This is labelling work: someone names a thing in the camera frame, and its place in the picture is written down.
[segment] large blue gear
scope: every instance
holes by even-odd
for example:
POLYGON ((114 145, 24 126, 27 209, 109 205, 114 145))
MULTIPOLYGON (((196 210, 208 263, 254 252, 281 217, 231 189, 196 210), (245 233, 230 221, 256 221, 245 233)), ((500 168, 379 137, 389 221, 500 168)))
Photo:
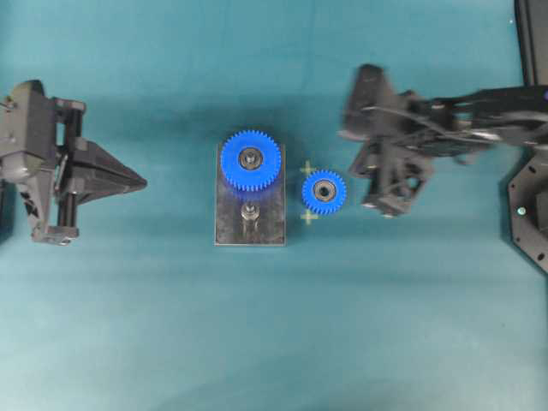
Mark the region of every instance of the large blue gear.
POLYGON ((221 151, 221 169, 224 177, 234 188, 241 191, 259 191, 268 187, 282 168, 282 153, 267 134, 246 130, 234 134, 221 151), (246 170, 240 164, 240 153, 254 148, 262 156, 261 165, 255 170, 246 170))
POLYGON ((346 200, 346 184, 344 180, 333 171, 320 170, 313 172, 302 185, 302 200, 308 210, 316 214, 331 214, 338 211, 346 200), (314 186, 318 182, 327 181, 335 186, 335 195, 329 201, 323 201, 316 198, 314 186))

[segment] metal base plate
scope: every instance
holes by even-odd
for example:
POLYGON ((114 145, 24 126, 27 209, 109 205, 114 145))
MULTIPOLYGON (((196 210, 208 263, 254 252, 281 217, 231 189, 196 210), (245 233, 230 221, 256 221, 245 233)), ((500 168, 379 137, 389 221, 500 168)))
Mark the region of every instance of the metal base plate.
POLYGON ((223 145, 217 148, 217 184, 215 206, 216 246, 283 246, 285 245, 285 147, 282 168, 277 179, 260 193, 244 193, 226 181, 220 158, 223 145), (245 204, 259 209, 256 219, 242 216, 245 204))
POLYGON ((548 188, 548 165, 534 157, 508 185, 512 239, 534 263, 548 272, 548 237, 540 232, 536 199, 548 188))

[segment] robotic arm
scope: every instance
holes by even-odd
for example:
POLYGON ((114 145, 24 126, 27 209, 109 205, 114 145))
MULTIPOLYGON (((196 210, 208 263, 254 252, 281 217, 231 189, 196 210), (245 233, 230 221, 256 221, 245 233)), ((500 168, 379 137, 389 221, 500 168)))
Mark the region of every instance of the robotic arm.
POLYGON ((373 65, 359 69, 341 136, 363 143, 350 167, 371 180, 362 201, 386 217, 408 212, 433 174, 432 160, 469 156, 495 144, 533 148, 548 162, 548 86, 483 90, 457 98, 396 94, 373 65))
POLYGON ((81 136, 86 105, 47 98, 42 83, 21 83, 0 104, 0 180, 17 186, 37 242, 67 245, 78 237, 78 206, 146 187, 146 180, 81 136), (64 125, 57 145, 57 124, 64 125), (51 200, 58 205, 50 225, 51 200))

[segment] hexagonal black plate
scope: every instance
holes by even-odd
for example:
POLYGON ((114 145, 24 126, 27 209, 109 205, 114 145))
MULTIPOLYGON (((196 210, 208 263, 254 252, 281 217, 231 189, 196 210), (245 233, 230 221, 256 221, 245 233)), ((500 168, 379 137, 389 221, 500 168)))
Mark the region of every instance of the hexagonal black plate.
POLYGON ((548 188, 548 164, 534 157, 508 185, 512 239, 532 261, 548 272, 548 237, 537 225, 536 196, 548 188), (525 215, 518 209, 524 207, 525 215))

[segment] teal fabric background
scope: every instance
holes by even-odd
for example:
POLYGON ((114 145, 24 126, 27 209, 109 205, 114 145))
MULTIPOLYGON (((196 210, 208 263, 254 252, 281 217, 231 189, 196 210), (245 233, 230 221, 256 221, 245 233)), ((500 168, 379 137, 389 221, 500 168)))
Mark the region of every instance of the teal fabric background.
POLYGON ((85 101, 84 136, 149 181, 82 206, 81 238, 0 243, 0 409, 545 410, 545 277, 508 241, 499 147, 437 173, 412 212, 310 226, 306 160, 341 173, 354 69, 452 96, 519 86, 510 0, 3 0, 0 90, 85 101), (288 244, 215 248, 215 150, 287 146, 288 244))

